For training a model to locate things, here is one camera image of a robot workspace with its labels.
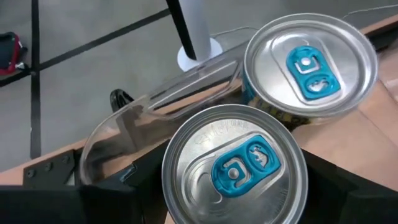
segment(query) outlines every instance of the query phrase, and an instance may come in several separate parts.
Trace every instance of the can label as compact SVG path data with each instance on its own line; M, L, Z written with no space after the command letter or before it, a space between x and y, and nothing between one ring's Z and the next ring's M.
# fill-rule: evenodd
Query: can label
M245 71L243 71L242 94L243 103L245 105L252 106L270 114L271 116L279 120L282 124L287 126L288 129L294 129L300 125L310 123L310 120L308 118L287 113L265 102L259 95L256 94L256 92L251 87L248 79L246 78Z

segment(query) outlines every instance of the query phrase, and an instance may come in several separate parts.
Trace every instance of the screw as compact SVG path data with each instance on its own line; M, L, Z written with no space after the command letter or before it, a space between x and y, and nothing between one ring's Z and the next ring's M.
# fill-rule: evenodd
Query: screw
M35 175L35 170L31 169L28 170L26 173L26 176L28 176L28 178L32 178Z
M44 171L48 172L52 169L52 162L49 162L45 165Z
M64 157L62 158L62 162L63 162L64 164L68 164L68 163L69 163L69 156L64 156Z

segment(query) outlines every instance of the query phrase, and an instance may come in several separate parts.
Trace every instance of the red bag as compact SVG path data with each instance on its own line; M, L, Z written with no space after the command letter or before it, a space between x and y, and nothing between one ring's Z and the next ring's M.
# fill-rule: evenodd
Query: red bag
M19 41L13 32L0 34L0 75L10 75L16 69L23 70L26 65L22 62L27 48Z

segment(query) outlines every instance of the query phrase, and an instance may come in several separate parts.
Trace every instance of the can lid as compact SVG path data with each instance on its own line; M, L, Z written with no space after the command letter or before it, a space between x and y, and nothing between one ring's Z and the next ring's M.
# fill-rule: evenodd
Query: can lid
M245 53L254 91L288 113L335 116L354 108L377 80L377 55L353 26L294 14L261 28Z
M297 223L308 177L301 149L276 119L221 105L175 133L162 185L176 223Z

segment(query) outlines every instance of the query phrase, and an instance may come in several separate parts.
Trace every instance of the black bracket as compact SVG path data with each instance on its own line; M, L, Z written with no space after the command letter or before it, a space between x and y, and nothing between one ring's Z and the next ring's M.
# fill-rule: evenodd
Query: black bracket
M77 168L78 151L69 151L24 168L24 188L54 189L65 186Z

